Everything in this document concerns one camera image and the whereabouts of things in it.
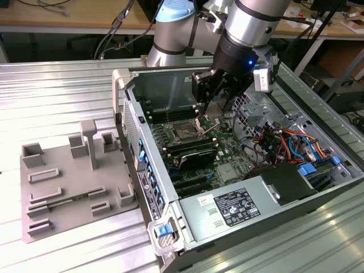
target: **corrugated metal surface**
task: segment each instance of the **corrugated metal surface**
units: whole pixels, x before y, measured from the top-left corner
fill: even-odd
[[[139,65],[139,60],[110,60],[0,67],[0,271],[159,271],[139,209],[31,244],[21,241],[21,144],[68,144],[67,136],[78,132],[78,121],[89,118],[96,120],[100,132],[115,132],[111,72]],[[288,84],[302,85],[290,79],[285,79]],[[312,103],[319,106],[320,100]],[[341,122],[329,110],[325,113],[334,120],[329,116],[328,123]],[[346,125],[339,129],[348,130]],[[363,228],[364,184],[187,272],[364,272]]]
[[[289,68],[281,65],[279,76],[310,106],[343,141],[345,141],[362,159],[364,159],[364,137],[352,126],[347,119],[338,115],[315,92],[302,82]],[[285,96],[281,90],[275,88],[272,95],[290,114],[296,114],[298,108]]]
[[[364,272],[364,184],[186,270],[193,272]]]
[[[96,120],[97,137],[107,131],[117,135],[111,73],[141,65],[111,60],[0,67],[0,271],[159,272],[140,209],[30,244],[21,240],[21,145],[66,145],[79,131],[78,122],[90,118]]]

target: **warning label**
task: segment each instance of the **warning label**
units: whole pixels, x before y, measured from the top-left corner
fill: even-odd
[[[234,226],[259,216],[260,212],[245,188],[214,198],[228,226]]]

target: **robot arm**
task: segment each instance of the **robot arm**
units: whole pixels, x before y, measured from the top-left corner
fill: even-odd
[[[204,114],[223,88],[230,98],[255,81],[257,91],[269,92],[278,70],[278,58],[267,45],[290,0],[235,0],[206,72],[192,75],[192,93]]]

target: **blue tab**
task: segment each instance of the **blue tab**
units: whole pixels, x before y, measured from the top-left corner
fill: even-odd
[[[164,200],[163,200],[163,197],[161,196],[161,197],[159,197],[159,205],[160,205],[160,207],[161,207],[161,209],[164,209]]]
[[[191,1],[164,0],[156,20],[162,23],[175,22],[187,18],[193,13],[195,13],[195,8]]]
[[[167,236],[173,233],[172,227],[169,224],[160,226],[157,231],[158,237]]]
[[[154,195],[155,195],[156,197],[158,197],[158,196],[160,195],[160,189],[159,189],[159,187],[158,187],[158,186],[156,186],[156,187],[155,187]]]
[[[150,177],[150,181],[151,181],[152,187],[154,188],[157,184],[157,180],[155,179],[154,175],[152,175]]]
[[[341,163],[340,158],[338,158],[337,156],[333,156],[332,161],[333,161],[333,163],[335,163],[335,165],[338,165]]]
[[[146,156],[146,152],[141,151],[139,155],[139,161],[144,161],[144,157]]]
[[[301,168],[299,169],[299,171],[303,175],[309,175],[310,173],[316,172],[317,169],[311,163],[307,163],[307,164],[301,165]]]

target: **wooden desk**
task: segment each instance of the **wooden desk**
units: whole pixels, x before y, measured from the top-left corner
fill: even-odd
[[[300,7],[301,12],[306,18],[310,18],[313,11],[308,8],[302,6],[301,4],[291,2],[290,6]],[[317,40],[312,44],[311,48],[308,50],[306,55],[303,57],[300,64],[295,69],[295,73],[297,75],[301,74],[303,69],[307,66],[309,61],[315,55],[317,50],[320,48],[322,43],[325,40],[364,40],[364,35],[356,34],[354,31],[343,26],[340,22],[343,20],[343,17],[340,18],[340,13],[336,13],[334,18],[332,18],[332,24],[330,26],[326,26],[322,31],[321,35],[317,38]],[[299,33],[303,31],[303,28],[292,27],[285,20],[281,20],[279,25],[276,28],[276,31],[273,37],[276,38],[292,38],[292,36],[298,36]],[[316,31],[312,31],[311,38],[314,36]]]
[[[24,0],[36,3],[36,0]],[[70,16],[62,16],[58,13],[45,10],[41,7],[25,5],[17,0],[12,0],[8,9],[0,9],[0,33],[1,32],[29,32],[29,33],[73,33],[73,34],[105,34],[110,29],[113,19],[126,6],[127,0],[71,0],[64,4],[65,11]],[[291,6],[299,6],[301,13],[310,17],[312,11],[306,7],[291,3]],[[358,35],[340,24],[341,19],[333,19],[333,24],[326,27],[321,36],[315,41],[311,49],[303,58],[295,72],[300,74],[310,59],[316,53],[324,40],[364,40],[364,35]],[[125,19],[117,34],[138,35],[148,27],[146,18],[139,3],[135,1],[134,7]],[[304,29],[292,27],[286,21],[281,20],[273,38],[294,39]]]
[[[301,8],[301,12],[306,18],[311,18],[311,14],[315,13],[314,11],[309,10],[308,8],[302,6],[301,4],[297,4],[294,2],[291,2],[290,7],[299,7]],[[339,13],[336,13],[336,16],[334,17],[342,17]],[[343,18],[333,18],[332,24],[330,26],[326,26],[324,30],[322,31],[320,36],[326,37],[326,39],[339,39],[344,40],[344,38],[348,39],[361,39],[364,40],[364,35],[356,34],[355,32],[351,31],[347,27],[343,26],[340,22],[343,20]],[[287,23],[286,20],[281,20],[279,22],[279,25],[277,26],[275,30],[275,35],[296,35],[298,36],[302,31],[304,31],[303,28],[300,27],[292,27],[290,24]]]
[[[28,3],[37,3],[35,0],[24,0]],[[53,13],[41,7],[25,5],[12,0],[8,9],[0,9],[0,32],[10,27],[57,27],[57,28],[104,28],[109,29],[114,18],[124,9],[128,0],[71,0],[63,4],[64,11],[69,16]],[[120,32],[125,29],[145,30],[149,21],[138,1],[135,1],[130,13],[125,19]]]

